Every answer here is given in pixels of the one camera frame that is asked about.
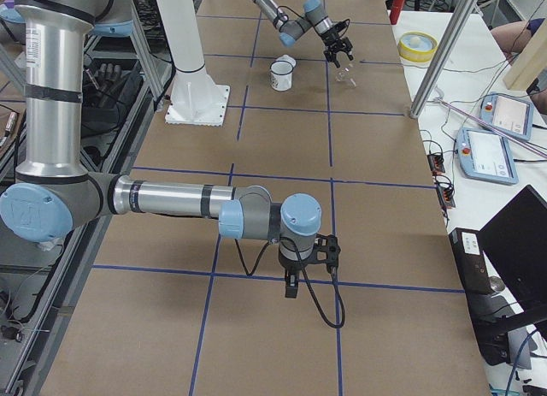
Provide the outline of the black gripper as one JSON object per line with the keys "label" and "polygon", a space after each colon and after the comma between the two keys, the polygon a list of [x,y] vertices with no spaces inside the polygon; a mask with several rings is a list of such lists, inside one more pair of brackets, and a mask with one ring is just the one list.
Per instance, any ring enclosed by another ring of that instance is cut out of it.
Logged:
{"label": "black gripper", "polygon": [[353,59],[353,45],[349,38],[345,36],[347,29],[331,28],[321,34],[321,40],[325,46],[323,51],[326,59],[332,59],[331,62],[336,68],[340,68],[340,62],[337,58],[339,52],[343,52],[349,59]]}
{"label": "black gripper", "polygon": [[285,297],[296,298],[298,293],[298,275],[307,266],[305,259],[290,259],[279,254],[279,263],[285,269]]}

